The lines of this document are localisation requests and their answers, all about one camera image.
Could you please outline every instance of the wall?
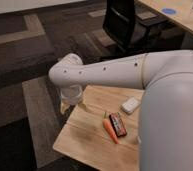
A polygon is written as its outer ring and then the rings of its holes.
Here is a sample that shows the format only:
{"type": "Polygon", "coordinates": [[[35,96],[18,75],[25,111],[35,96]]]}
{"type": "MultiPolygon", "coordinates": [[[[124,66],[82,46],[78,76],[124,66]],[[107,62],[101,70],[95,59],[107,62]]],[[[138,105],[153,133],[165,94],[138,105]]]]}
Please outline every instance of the wall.
{"type": "Polygon", "coordinates": [[[0,13],[66,4],[83,0],[0,0],[0,13]]]}

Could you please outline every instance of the office chair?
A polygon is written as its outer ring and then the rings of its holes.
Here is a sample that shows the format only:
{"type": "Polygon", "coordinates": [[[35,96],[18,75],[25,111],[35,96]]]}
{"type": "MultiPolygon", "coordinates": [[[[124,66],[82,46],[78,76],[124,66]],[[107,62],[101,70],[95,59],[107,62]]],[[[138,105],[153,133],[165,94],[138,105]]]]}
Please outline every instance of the office chair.
{"type": "Polygon", "coordinates": [[[143,50],[151,28],[165,21],[161,16],[146,20],[137,18],[134,0],[107,0],[103,29],[126,54],[131,50],[130,45],[134,51],[143,50]]]}

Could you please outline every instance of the desk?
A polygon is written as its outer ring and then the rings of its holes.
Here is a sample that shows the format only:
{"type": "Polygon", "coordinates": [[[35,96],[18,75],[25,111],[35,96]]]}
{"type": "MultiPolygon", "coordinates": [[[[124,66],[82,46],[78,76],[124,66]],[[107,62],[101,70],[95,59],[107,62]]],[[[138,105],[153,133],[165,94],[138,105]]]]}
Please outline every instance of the desk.
{"type": "Polygon", "coordinates": [[[143,91],[134,89],[88,86],[84,105],[77,105],[56,139],[53,148],[99,170],[138,171],[137,109],[128,116],[120,105],[130,96],[141,100],[143,91]],[[127,136],[114,144],[102,125],[105,110],[120,112],[127,136]]]}
{"type": "Polygon", "coordinates": [[[193,49],[193,0],[138,0],[141,4],[166,16],[170,21],[187,31],[181,49],[193,49]],[[172,8],[176,14],[168,15],[163,8],[172,8]]]}

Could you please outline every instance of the white object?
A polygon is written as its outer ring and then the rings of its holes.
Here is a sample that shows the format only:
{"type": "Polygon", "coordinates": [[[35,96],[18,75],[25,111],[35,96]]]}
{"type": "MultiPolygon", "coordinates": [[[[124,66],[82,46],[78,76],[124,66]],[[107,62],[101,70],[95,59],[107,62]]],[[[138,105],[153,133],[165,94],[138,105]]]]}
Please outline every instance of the white object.
{"type": "Polygon", "coordinates": [[[127,114],[132,114],[139,104],[140,102],[136,98],[130,97],[121,105],[121,109],[127,114]]]}
{"type": "Polygon", "coordinates": [[[60,87],[145,88],[139,115],[140,170],[193,171],[193,51],[141,54],[85,66],[60,61],[49,77],[60,87]]]}

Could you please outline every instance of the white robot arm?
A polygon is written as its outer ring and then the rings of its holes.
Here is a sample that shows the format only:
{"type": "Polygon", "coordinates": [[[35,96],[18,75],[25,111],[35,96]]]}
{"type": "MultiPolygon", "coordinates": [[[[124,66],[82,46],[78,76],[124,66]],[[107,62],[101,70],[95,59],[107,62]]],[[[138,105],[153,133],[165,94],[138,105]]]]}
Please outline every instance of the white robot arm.
{"type": "Polygon", "coordinates": [[[141,54],[82,65],[69,54],[49,77],[74,84],[146,89],[139,119],[141,171],[193,171],[193,51],[141,54]]]}

